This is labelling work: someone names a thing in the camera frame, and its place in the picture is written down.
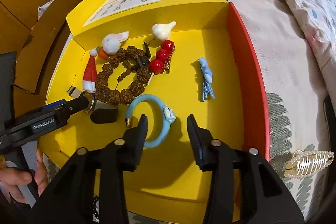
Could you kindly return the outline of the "person's left hand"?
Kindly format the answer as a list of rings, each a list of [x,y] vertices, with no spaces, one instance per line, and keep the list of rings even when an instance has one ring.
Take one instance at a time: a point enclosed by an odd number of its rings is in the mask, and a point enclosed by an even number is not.
[[[1,183],[15,201],[28,204],[18,186],[28,185],[32,180],[33,177],[30,173],[16,168],[9,168],[5,161],[1,160]],[[43,152],[39,147],[37,148],[37,171],[34,175],[34,180],[38,186],[38,195],[41,195],[48,186],[49,180],[47,169],[43,162]]]

